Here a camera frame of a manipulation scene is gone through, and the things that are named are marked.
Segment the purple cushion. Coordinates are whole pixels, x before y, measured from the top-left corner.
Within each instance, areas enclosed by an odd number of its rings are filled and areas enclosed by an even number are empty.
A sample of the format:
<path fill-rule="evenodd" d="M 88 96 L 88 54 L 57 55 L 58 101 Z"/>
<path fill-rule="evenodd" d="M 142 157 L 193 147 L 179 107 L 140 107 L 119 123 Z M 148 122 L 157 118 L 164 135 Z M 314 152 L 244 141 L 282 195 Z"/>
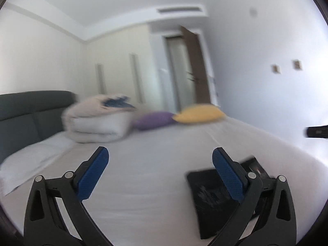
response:
<path fill-rule="evenodd" d="M 165 111 L 151 112 L 136 119 L 133 127 L 139 131 L 165 127 L 176 123 L 173 116 L 173 113 Z"/>

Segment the folded blue garment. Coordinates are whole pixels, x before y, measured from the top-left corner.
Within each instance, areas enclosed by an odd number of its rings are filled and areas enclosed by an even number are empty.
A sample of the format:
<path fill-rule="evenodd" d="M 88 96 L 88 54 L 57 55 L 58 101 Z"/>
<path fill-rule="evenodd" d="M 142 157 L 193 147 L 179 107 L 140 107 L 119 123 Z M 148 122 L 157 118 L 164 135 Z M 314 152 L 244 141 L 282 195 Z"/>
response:
<path fill-rule="evenodd" d="M 134 108 L 132 104 L 128 103 L 129 97 L 122 96 L 117 98 L 108 98 L 102 101 L 102 105 L 105 107 L 113 108 Z"/>

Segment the white bed mattress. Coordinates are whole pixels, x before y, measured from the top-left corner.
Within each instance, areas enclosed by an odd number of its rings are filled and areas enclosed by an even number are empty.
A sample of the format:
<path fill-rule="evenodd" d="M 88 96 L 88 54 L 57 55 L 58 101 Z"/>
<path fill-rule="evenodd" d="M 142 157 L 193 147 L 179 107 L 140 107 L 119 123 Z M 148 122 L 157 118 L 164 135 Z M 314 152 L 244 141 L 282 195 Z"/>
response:
<path fill-rule="evenodd" d="M 107 148 L 109 162 L 82 203 L 109 245 L 211 245 L 211 238 L 200 237 L 186 176 L 213 169 L 216 148 L 238 163 L 255 157 L 270 178 L 286 177 L 296 215 L 296 244 L 321 233 L 327 219 L 327 166 L 233 118 L 134 132 L 113 143 L 76 143 L 36 176 L 53 179 L 75 171 L 98 147 Z M 36 176 L 1 194 L 2 230 L 12 243 L 25 245 L 24 218 Z"/>

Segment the cream wardrobe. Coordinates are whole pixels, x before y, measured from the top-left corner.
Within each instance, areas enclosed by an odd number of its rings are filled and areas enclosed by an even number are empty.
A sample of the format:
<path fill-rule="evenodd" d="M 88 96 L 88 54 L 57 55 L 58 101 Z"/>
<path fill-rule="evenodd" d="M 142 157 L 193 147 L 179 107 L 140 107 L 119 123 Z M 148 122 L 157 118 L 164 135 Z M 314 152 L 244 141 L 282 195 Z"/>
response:
<path fill-rule="evenodd" d="M 128 96 L 140 114 L 165 108 L 148 25 L 128 27 L 90 41 L 86 61 L 87 96 L 101 92 Z"/>

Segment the folded beige duvet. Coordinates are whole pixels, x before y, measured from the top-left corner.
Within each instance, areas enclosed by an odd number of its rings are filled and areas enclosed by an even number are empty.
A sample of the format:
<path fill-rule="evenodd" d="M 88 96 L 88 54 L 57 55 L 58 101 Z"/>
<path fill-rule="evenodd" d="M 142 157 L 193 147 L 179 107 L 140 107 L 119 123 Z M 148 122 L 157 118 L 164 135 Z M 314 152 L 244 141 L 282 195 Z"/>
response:
<path fill-rule="evenodd" d="M 107 143 L 128 135 L 137 108 L 102 105 L 103 100 L 122 96 L 96 95 L 69 106 L 62 113 L 66 135 L 77 143 Z"/>

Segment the wall switch plate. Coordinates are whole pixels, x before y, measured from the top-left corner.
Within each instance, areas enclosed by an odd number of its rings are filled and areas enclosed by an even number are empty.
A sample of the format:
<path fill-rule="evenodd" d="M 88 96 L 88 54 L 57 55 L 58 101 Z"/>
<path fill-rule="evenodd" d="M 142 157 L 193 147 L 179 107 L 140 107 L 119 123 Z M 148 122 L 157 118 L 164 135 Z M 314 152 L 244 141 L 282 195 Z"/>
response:
<path fill-rule="evenodd" d="M 280 67 L 277 64 L 272 65 L 272 71 L 277 74 L 281 73 Z"/>
<path fill-rule="evenodd" d="M 293 60 L 293 65 L 296 70 L 302 70 L 301 62 L 299 60 Z"/>

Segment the black denim pants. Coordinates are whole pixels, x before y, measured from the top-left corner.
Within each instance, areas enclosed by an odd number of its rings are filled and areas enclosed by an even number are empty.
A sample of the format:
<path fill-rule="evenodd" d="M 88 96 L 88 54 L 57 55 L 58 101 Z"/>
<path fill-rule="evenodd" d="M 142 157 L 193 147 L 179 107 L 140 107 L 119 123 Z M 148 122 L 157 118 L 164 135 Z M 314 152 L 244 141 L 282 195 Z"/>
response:
<path fill-rule="evenodd" d="M 274 180 L 255 157 L 233 161 L 223 148 L 212 153 L 213 169 L 186 176 L 191 188 L 201 239 L 211 245 L 237 245 L 248 222 L 260 214 L 262 192 Z"/>

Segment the brown door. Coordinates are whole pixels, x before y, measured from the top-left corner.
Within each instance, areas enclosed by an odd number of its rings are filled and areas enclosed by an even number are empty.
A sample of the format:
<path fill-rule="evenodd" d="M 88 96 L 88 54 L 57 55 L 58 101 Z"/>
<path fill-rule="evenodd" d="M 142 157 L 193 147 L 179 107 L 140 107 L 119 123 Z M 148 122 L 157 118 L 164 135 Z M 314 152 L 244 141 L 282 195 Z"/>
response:
<path fill-rule="evenodd" d="M 211 103 L 206 66 L 198 35 L 183 26 L 181 26 L 181 32 L 190 60 L 196 103 Z"/>

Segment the dark grey headboard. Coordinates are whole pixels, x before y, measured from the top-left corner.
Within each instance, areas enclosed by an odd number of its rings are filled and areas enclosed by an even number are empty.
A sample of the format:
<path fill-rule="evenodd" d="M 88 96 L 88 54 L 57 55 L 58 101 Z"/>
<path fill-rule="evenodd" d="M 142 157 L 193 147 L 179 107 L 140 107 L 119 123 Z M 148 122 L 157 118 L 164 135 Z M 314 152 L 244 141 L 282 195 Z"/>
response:
<path fill-rule="evenodd" d="M 29 91 L 1 95 L 1 162 L 64 130 L 62 113 L 77 101 L 69 91 Z"/>

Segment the white pillow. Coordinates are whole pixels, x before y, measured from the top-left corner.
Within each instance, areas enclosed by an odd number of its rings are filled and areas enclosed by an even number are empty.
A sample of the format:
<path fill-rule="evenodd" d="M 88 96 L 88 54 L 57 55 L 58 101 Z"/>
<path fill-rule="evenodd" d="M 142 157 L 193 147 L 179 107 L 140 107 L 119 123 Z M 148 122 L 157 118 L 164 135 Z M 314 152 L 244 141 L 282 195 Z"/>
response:
<path fill-rule="evenodd" d="M 1 194 L 11 193 L 75 145 L 66 132 L 59 132 L 11 154 L 1 164 Z"/>

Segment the ceiling air vent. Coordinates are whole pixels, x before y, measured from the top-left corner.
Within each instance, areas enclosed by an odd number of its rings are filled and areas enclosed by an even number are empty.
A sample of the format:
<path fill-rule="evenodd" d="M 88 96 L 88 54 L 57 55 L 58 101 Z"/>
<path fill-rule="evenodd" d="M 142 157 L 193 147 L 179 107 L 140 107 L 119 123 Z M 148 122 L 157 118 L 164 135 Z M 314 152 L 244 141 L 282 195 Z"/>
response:
<path fill-rule="evenodd" d="M 158 8 L 157 12 L 160 14 L 166 13 L 181 13 L 181 12 L 202 12 L 202 8 L 198 6 L 180 6 L 180 7 L 166 7 Z"/>

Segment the yellow cushion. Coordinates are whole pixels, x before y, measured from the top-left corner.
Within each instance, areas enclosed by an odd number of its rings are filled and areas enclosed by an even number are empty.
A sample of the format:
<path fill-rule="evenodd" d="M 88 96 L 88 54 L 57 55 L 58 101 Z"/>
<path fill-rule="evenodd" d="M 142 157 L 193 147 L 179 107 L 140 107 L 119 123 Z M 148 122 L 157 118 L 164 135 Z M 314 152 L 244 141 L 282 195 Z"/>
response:
<path fill-rule="evenodd" d="M 182 124 L 198 124 L 219 121 L 225 116 L 225 113 L 213 104 L 195 104 L 184 108 L 172 119 Z"/>

